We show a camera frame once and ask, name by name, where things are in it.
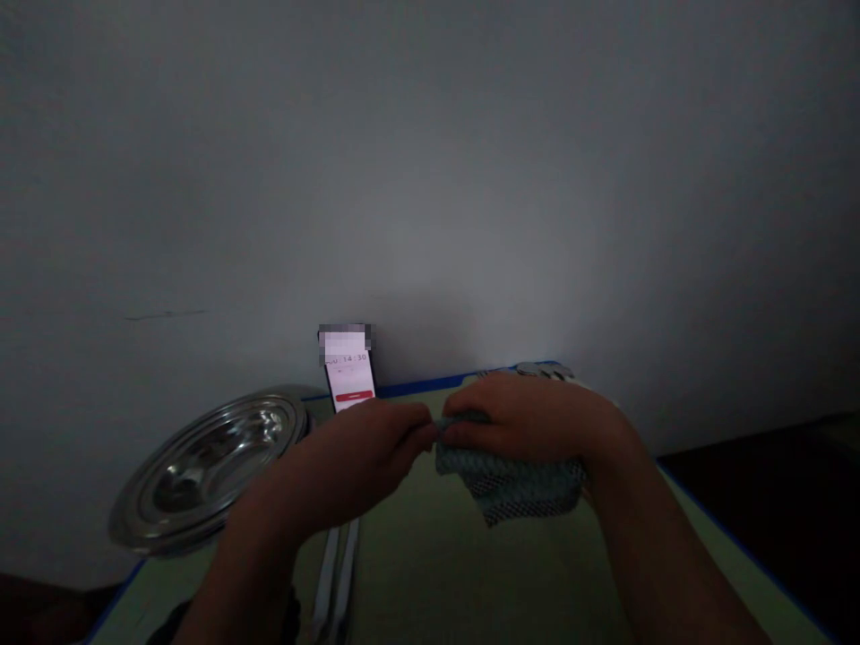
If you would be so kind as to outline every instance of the green table surface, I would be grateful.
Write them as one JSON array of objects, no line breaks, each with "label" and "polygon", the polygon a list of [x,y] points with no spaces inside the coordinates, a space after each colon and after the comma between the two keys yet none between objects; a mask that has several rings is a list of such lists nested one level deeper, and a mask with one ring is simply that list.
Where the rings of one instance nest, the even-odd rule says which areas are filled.
[{"label": "green table surface", "polygon": [[[474,376],[466,377],[460,387]],[[434,417],[458,388],[392,399],[421,401]],[[319,421],[328,399],[306,403]],[[669,485],[719,568],[776,643],[829,642],[696,502]],[[346,531],[341,531],[341,542]],[[300,643],[310,642],[325,535],[298,556],[293,583],[302,605]],[[92,638],[144,643],[191,598],[214,554],[148,560]],[[457,477],[418,458],[389,499],[362,518],[350,640],[353,643],[632,642],[597,517],[586,503],[560,518],[511,520],[487,529]]]}]

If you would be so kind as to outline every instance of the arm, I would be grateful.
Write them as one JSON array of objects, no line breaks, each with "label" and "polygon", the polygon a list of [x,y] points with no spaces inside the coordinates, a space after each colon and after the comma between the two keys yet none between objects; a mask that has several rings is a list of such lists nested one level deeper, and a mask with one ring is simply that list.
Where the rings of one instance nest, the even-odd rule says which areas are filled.
[{"label": "arm", "polygon": [[451,445],[533,461],[582,457],[615,583],[637,641],[767,643],[624,415],[569,383],[490,375],[453,394],[444,414],[492,425],[449,428]]},{"label": "arm", "polygon": [[230,511],[175,643],[277,643],[298,549],[393,493],[435,439],[423,404],[340,412],[255,479]]}]

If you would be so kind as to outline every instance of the phone screen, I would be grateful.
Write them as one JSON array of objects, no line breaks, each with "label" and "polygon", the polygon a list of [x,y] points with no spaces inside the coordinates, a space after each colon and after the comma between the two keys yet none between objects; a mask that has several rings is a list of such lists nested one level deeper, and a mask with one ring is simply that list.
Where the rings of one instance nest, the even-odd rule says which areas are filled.
[{"label": "phone screen", "polygon": [[376,396],[370,329],[363,324],[320,326],[320,358],[336,413]]}]

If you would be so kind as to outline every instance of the gray-blue cloth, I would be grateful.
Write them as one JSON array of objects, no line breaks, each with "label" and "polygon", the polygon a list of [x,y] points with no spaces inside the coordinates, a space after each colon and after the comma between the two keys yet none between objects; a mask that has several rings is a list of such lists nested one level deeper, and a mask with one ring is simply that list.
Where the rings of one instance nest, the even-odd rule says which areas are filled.
[{"label": "gray-blue cloth", "polygon": [[[482,412],[434,421],[440,439],[460,421],[489,423]],[[582,485],[588,478],[582,462],[531,463],[505,460],[486,452],[436,445],[436,472],[460,475],[477,502],[488,527],[517,517],[552,517],[576,508]]]}]

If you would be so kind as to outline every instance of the blue table edge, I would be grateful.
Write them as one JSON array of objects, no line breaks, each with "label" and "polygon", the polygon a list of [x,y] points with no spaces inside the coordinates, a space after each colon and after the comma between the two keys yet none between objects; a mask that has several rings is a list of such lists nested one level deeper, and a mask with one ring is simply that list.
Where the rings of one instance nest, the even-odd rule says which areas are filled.
[{"label": "blue table edge", "polygon": [[[558,365],[558,361],[535,362],[539,365]],[[400,385],[384,385],[383,387],[377,388],[376,394],[380,399],[395,399],[397,397],[409,396],[410,394],[421,394],[427,391],[449,390],[452,388],[460,387],[460,385],[463,383],[463,380],[467,376],[472,376],[474,374],[475,372],[466,372],[464,374],[456,374],[454,376],[443,376],[442,378],[427,379],[426,381],[415,381],[413,383],[403,383]],[[322,400],[330,398],[330,394],[321,394],[320,396],[307,397],[305,399],[302,399],[302,401]],[[779,578],[777,578],[770,571],[770,569],[768,569],[764,564],[762,564],[759,559],[755,555],[753,555],[744,546],[744,544],[737,537],[735,537],[735,535],[731,531],[729,531],[725,526],[723,526],[722,522],[717,520],[717,518],[715,518],[711,514],[711,512],[707,508],[705,508],[705,506],[701,502],[699,502],[699,500],[696,499],[696,497],[692,493],[690,493],[690,491],[688,491],[684,486],[681,485],[681,483],[677,479],[675,479],[672,473],[663,468],[660,468],[660,471],[665,473],[666,476],[669,477],[669,479],[671,479],[672,482],[678,488],[680,488],[684,492],[684,494],[692,500],[693,503],[696,504],[699,510],[702,511],[708,517],[708,519],[711,520],[717,526],[717,528],[720,529],[726,535],[726,537],[729,538],[735,544],[735,546],[737,546],[741,550],[741,552],[752,561],[753,564],[755,564],[756,567],[758,567],[759,571],[761,571],[762,573],[764,573],[764,575],[768,577],[768,580],[770,580],[777,587],[777,589],[779,589],[780,591],[782,591],[782,593],[786,595],[786,598],[788,598],[797,607],[797,609],[800,610],[800,613],[806,616],[806,618],[808,618],[809,621],[814,624],[819,629],[819,631],[821,631],[822,634],[824,634],[828,639],[830,639],[830,641],[837,643],[838,645],[841,643],[841,641],[837,639],[836,636],[830,632],[830,630],[825,628],[824,625],[821,624],[821,622],[813,615],[813,613],[808,608],[806,608],[806,606],[802,602],[800,602],[800,600],[798,600],[793,593],[786,589],[785,585],[783,585]],[[93,625],[92,630],[90,631],[90,635],[87,636],[86,641],[84,641],[85,645],[89,645],[89,643],[91,643],[92,640],[96,637],[96,634],[99,633],[101,626],[108,619],[108,616],[110,616],[110,613],[114,610],[116,605],[122,599],[125,592],[131,586],[132,582],[134,582],[134,578],[140,572],[144,564],[146,564],[145,558],[141,559],[141,561],[139,561],[134,566],[132,572],[128,574],[128,577],[125,579],[125,582],[123,582],[123,586],[119,588],[119,590],[116,592],[116,595],[110,601],[110,604],[105,608],[105,610],[99,616],[98,621],[96,621],[96,623]]]}]

